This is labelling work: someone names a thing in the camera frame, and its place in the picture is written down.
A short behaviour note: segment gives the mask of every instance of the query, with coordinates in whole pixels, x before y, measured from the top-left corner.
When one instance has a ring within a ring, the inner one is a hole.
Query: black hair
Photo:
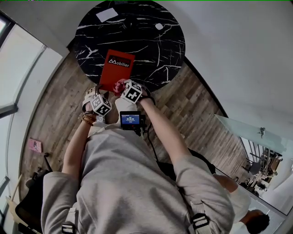
[[[259,234],[270,224],[270,217],[267,214],[262,214],[251,218],[246,223],[246,228],[250,234]]]

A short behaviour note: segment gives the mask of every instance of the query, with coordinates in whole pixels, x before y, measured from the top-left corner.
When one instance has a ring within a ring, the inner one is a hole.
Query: table top
[[[101,22],[96,14],[111,8],[118,15]],[[130,78],[154,91],[178,73],[185,41],[179,23],[156,2],[105,1],[82,19],[74,49],[81,69],[96,84],[109,49],[135,55]]]

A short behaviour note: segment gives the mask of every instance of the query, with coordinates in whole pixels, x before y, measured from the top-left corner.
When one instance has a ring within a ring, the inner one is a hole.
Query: sleeve
[[[41,225],[44,234],[59,234],[69,209],[76,202],[79,181],[69,174],[51,172],[43,181]]]
[[[196,157],[184,157],[174,165],[176,184],[188,202],[202,202],[213,233],[229,233],[234,211],[227,193],[207,165]]]

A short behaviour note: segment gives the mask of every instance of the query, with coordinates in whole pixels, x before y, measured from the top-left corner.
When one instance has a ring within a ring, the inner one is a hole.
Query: gray sweatshirt
[[[133,131],[105,130],[89,138],[81,181],[52,172],[43,185],[42,229],[61,233],[71,207],[81,234],[185,234],[185,199],[202,201],[213,233],[229,233],[230,200],[200,159],[186,155],[174,165],[176,185],[160,171],[144,140]]]

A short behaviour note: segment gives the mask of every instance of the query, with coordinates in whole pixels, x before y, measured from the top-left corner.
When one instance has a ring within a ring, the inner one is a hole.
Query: cable
[[[145,99],[145,98],[151,99],[152,102],[154,103],[154,105],[156,105],[155,99],[150,95],[150,92],[149,92],[149,95],[148,96],[141,96],[141,99]],[[154,151],[154,154],[155,154],[155,157],[156,157],[156,161],[158,162],[159,159],[157,158],[157,154],[156,154],[155,148],[154,148],[154,146],[152,144],[152,141],[150,139],[150,129],[151,129],[151,127],[152,127],[152,122],[150,123],[150,126],[148,126],[147,131],[146,131],[147,132],[147,139],[148,139],[148,141],[150,142],[150,144],[152,146],[152,150]]]

